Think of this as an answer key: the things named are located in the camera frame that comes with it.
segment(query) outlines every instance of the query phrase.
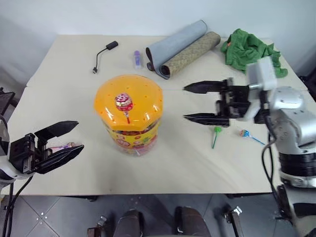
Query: white wall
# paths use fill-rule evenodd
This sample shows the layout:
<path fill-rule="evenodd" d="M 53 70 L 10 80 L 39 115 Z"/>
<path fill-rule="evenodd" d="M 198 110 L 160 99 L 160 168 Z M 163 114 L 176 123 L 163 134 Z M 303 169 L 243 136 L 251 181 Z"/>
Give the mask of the white wall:
<path fill-rule="evenodd" d="M 0 72 L 25 84 L 56 34 L 169 35 L 198 19 L 271 38 L 300 74 L 316 66 L 315 0 L 0 0 Z"/>

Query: yellow label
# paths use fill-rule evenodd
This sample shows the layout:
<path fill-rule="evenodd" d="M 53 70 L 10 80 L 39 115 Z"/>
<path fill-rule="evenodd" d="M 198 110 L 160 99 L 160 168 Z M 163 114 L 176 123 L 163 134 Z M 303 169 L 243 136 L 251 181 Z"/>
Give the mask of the yellow label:
<path fill-rule="evenodd" d="M 124 131 L 113 131 L 108 129 L 113 140 L 125 149 L 143 149 L 157 138 L 159 122 L 149 131 L 139 135 L 125 135 Z"/>

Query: lollipop jar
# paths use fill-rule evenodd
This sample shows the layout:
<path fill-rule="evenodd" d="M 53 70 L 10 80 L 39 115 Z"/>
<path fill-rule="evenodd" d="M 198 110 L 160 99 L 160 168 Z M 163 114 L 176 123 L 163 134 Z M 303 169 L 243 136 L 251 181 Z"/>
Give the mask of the lollipop jar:
<path fill-rule="evenodd" d="M 162 116 L 162 89 L 139 75 L 122 75 L 97 91 L 94 109 L 119 149 L 141 156 L 156 143 Z"/>

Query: black cable wire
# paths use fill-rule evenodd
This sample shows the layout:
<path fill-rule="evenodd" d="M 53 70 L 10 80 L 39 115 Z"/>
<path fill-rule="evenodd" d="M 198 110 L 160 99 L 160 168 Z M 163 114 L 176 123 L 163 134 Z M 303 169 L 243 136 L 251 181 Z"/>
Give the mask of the black cable wire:
<path fill-rule="evenodd" d="M 5 234 L 6 234 L 6 227 L 8 224 L 10 207 L 11 207 L 11 202 L 12 202 L 12 198 L 13 198 L 13 187 L 14 187 L 14 183 L 11 183 L 10 184 L 10 193 L 9 193 L 9 203 L 8 203 L 8 206 L 6 209 L 5 220 L 4 220 L 4 224 L 3 224 L 3 230 L 2 230 L 2 237 L 5 237 Z"/>
<path fill-rule="evenodd" d="M 94 67 L 93 70 L 92 70 L 92 72 L 93 72 L 94 74 L 96 74 L 96 73 L 98 72 L 98 56 L 99 56 L 99 54 L 102 53 L 102 52 L 104 52 L 104 51 L 107 50 L 107 49 L 108 49 L 108 48 L 106 47 L 106 48 L 102 49 L 100 52 L 97 53 L 95 67 Z"/>
<path fill-rule="evenodd" d="M 96 56 L 96 63 L 95 63 L 95 68 L 98 68 L 98 56 L 100 53 L 104 52 L 105 50 L 107 50 L 108 48 L 104 48 L 102 49 L 100 52 L 97 53 L 97 56 Z"/>
<path fill-rule="evenodd" d="M 276 200 L 278 206 L 280 207 L 280 199 L 279 199 L 277 191 L 273 185 L 274 163 L 273 163 L 273 155 L 272 155 L 272 150 L 271 150 L 271 146 L 277 141 L 277 137 L 273 131 L 271 119 L 268 116 L 266 116 L 266 117 L 264 117 L 264 120 L 265 120 L 265 124 L 268 128 L 269 134 L 268 134 L 268 144 L 263 148 L 262 153 L 261 153 L 261 162 L 262 162 L 262 166 L 263 166 L 264 172 L 266 174 L 266 177 L 270 183 L 273 197 Z M 265 160 L 264 160 L 264 154 L 265 154 L 265 151 L 267 149 L 269 149 L 269 153 L 270 153 L 271 175 L 268 174 L 267 167 L 266 167 Z"/>
<path fill-rule="evenodd" d="M 20 190 L 16 193 L 16 195 L 14 196 L 14 198 L 12 199 L 12 201 L 9 201 L 9 205 L 8 205 L 8 209 L 6 211 L 6 215 L 5 217 L 8 215 L 9 216 L 9 227 L 8 227 L 8 231 L 7 231 L 7 235 L 6 237 L 10 237 L 11 236 L 11 230 L 12 230 L 12 221 L 13 221 L 13 209 L 14 209 L 14 204 L 17 200 L 17 198 L 19 197 L 19 195 L 21 194 L 21 192 L 25 189 L 25 187 L 30 183 L 30 181 L 33 179 L 33 176 L 31 176 L 28 181 L 25 182 L 25 184 L 20 188 Z M 2 237 L 5 237 L 6 234 L 6 226 L 7 226 L 7 218 L 4 221 L 4 227 L 3 227 L 3 232 L 2 232 Z"/>

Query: gray floor tile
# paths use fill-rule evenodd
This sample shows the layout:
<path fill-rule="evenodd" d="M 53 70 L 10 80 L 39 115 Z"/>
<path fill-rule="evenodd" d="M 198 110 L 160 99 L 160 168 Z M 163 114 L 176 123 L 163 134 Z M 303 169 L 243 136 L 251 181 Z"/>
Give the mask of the gray floor tile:
<path fill-rule="evenodd" d="M 156 196 L 172 216 L 177 206 L 192 207 L 203 216 L 212 194 L 157 194 Z"/>
<path fill-rule="evenodd" d="M 137 209 L 144 214 L 145 234 L 170 234 L 171 227 L 154 216 L 134 195 L 102 196 L 95 202 L 61 197 L 47 213 L 47 224 L 60 236 L 85 237 L 87 228 L 94 227 L 101 215 L 116 224 L 124 212 Z"/>
<path fill-rule="evenodd" d="M 13 212 L 11 237 L 26 236 L 38 222 L 37 218 L 39 216 L 30 206 L 21 197 L 18 197 Z"/>
<path fill-rule="evenodd" d="M 169 226 L 173 226 L 173 213 L 169 212 L 169 210 L 166 208 L 166 203 L 161 202 L 161 200 L 156 195 L 141 195 L 138 196 L 137 199 L 138 202 L 147 207 L 150 213 L 157 219 L 162 219 Z"/>
<path fill-rule="evenodd" d="M 276 230 L 274 237 L 297 237 L 294 228 L 291 223 L 283 220 L 276 221 Z"/>
<path fill-rule="evenodd" d="M 44 221 L 40 221 L 27 237 L 59 237 Z"/>
<path fill-rule="evenodd" d="M 52 205 L 59 199 L 57 196 L 22 196 L 24 201 L 36 211 L 38 215 L 45 215 Z"/>
<path fill-rule="evenodd" d="M 225 195 L 213 195 L 204 216 L 212 237 L 234 237 L 234 231 L 221 216 L 225 206 L 239 206 L 243 213 L 240 222 L 245 236 L 272 237 L 277 206 L 272 195 L 259 195 L 228 199 Z"/>

